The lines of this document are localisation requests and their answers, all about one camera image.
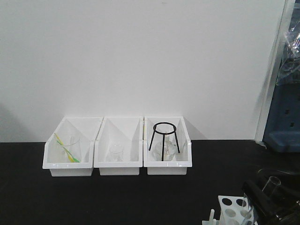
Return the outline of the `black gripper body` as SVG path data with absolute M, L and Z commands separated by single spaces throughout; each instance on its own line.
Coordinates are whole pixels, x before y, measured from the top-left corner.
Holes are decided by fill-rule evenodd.
M 258 216 L 259 225 L 298 225 L 300 223 L 300 199 L 283 191 L 281 185 L 275 189 L 270 199 L 274 213 L 270 217 Z

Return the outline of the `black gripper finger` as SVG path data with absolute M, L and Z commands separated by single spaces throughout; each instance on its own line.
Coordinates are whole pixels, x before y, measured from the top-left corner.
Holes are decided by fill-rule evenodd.
M 267 196 L 253 181 L 245 181 L 242 185 L 242 190 L 249 198 L 260 217 L 270 217 L 273 215 L 274 205 L 270 197 Z

